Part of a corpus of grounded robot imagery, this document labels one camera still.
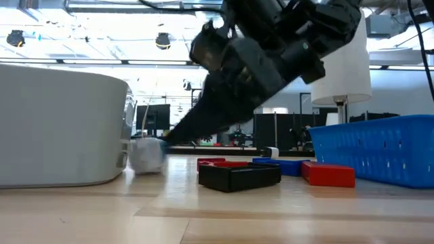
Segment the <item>white plug adapter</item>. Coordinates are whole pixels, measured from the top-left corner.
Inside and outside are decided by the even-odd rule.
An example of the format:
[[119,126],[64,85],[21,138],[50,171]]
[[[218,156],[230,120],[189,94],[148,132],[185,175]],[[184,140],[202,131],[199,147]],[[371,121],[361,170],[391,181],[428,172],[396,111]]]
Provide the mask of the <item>white plug adapter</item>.
[[158,138],[137,138],[130,143],[130,167],[136,175],[159,174],[165,165],[166,143]]

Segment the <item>grey plastic storage bin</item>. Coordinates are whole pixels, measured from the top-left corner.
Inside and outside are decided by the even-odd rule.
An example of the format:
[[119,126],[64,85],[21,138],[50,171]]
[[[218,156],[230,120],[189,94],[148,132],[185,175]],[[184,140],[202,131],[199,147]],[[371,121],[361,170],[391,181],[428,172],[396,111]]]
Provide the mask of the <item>grey plastic storage bin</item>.
[[107,75],[0,64],[0,189],[115,179],[127,161],[130,94]]

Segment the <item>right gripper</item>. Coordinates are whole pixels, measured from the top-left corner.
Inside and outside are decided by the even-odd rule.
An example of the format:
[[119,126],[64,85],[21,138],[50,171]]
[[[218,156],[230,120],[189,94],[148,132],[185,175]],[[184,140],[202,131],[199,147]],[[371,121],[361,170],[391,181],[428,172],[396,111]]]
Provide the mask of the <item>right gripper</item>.
[[228,31],[209,21],[193,39],[190,59],[209,73],[196,105],[164,137],[167,144],[190,142],[245,123],[256,107],[296,78],[311,83],[326,74],[306,41],[266,52],[252,38],[229,38]]

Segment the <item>black room partition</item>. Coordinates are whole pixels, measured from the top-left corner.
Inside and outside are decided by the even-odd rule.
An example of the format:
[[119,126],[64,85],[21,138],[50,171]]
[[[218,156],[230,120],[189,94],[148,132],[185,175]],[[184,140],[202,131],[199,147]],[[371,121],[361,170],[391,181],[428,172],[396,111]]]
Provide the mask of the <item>black room partition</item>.
[[313,151],[308,128],[312,127],[299,114],[256,114],[254,145],[257,149],[275,147],[283,150]]

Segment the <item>white lamp shade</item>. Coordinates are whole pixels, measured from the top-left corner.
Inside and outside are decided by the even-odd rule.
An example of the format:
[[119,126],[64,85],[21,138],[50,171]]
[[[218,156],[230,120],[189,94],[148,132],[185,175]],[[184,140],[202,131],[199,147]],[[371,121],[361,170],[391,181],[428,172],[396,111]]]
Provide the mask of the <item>white lamp shade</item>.
[[325,77],[311,84],[311,102],[336,105],[338,123],[345,122],[344,106],[372,97],[370,57],[367,51],[366,21],[363,10],[353,40],[322,59]]

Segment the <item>black and white adapter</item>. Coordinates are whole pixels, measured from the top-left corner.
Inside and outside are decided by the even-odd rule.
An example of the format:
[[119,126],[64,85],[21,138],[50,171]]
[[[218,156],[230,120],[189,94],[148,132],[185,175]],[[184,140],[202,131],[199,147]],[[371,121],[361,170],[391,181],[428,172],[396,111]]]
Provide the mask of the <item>black and white adapter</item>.
[[260,156],[270,159],[277,159],[279,157],[279,149],[275,147],[264,147],[260,150]]

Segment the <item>blue perforated plastic basket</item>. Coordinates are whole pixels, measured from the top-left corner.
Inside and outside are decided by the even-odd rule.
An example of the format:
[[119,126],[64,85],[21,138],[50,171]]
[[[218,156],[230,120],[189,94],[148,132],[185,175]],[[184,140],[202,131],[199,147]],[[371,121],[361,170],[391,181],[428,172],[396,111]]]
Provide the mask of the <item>blue perforated plastic basket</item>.
[[352,167],[355,176],[434,189],[434,115],[410,115],[309,129],[319,162]]

